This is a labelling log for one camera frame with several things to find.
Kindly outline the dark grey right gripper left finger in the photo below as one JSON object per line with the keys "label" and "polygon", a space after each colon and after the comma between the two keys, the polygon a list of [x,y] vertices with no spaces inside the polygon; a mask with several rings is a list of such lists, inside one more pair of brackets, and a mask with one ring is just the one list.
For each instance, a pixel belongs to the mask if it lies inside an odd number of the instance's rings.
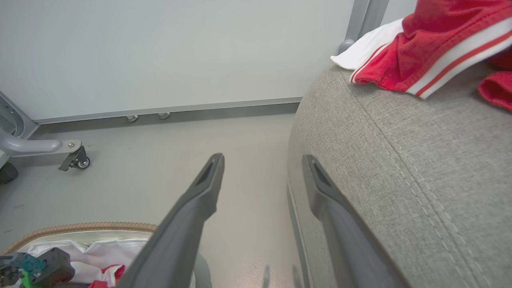
{"label": "dark grey right gripper left finger", "polygon": [[120,288],[188,288],[203,227],[216,212],[224,155],[213,154],[121,277]]}

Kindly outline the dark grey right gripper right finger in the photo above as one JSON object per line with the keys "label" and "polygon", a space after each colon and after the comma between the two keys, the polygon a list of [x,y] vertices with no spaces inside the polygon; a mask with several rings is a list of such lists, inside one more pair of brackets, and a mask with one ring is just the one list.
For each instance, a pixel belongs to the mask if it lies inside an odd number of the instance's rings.
{"label": "dark grey right gripper right finger", "polygon": [[302,157],[309,206],[322,223],[339,288],[407,288],[408,280],[311,154]]}

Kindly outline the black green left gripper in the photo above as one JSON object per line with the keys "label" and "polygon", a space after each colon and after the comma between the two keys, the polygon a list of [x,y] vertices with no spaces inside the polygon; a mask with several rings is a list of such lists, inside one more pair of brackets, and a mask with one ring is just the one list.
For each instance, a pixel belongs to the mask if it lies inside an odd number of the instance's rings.
{"label": "black green left gripper", "polygon": [[2,288],[53,288],[71,281],[74,275],[70,255],[60,248],[51,248],[39,257],[21,252],[1,256]]}

